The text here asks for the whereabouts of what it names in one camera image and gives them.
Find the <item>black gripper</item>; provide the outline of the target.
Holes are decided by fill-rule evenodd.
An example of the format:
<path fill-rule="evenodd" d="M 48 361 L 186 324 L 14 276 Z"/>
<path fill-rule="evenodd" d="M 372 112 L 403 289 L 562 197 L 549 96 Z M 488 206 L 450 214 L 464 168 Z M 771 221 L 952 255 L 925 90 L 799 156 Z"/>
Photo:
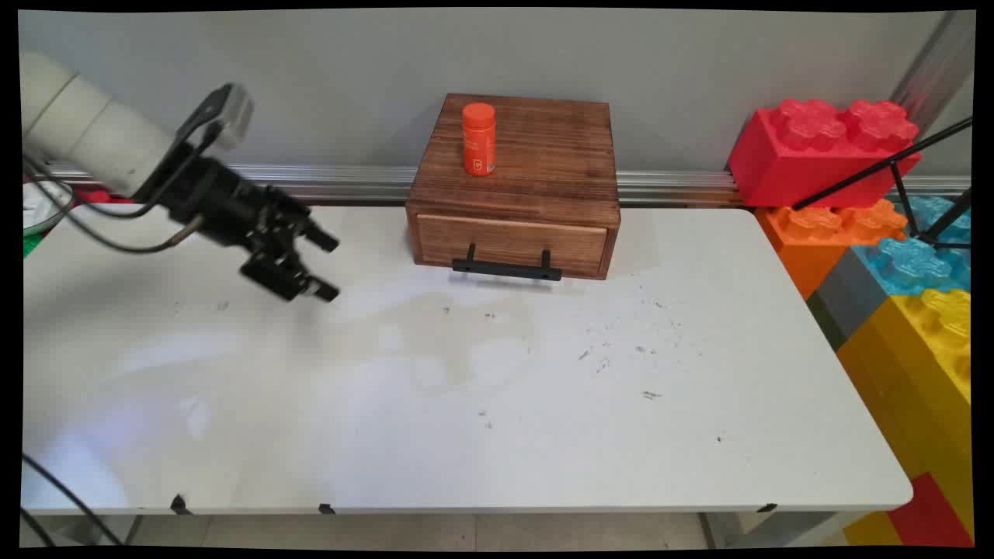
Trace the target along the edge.
<path fill-rule="evenodd" d="M 239 272 L 272 294 L 292 301 L 316 297 L 334 301 L 340 290 L 312 275 L 289 248 L 292 238 L 303 237 L 324 252 L 338 248 L 339 240 L 311 218 L 308 205 L 283 189 L 246 180 L 212 158 L 198 157 L 184 170 L 163 163 L 152 175 L 152 193 L 172 220 L 187 225 L 200 217 L 196 232 L 224 247 L 253 250 Z"/>

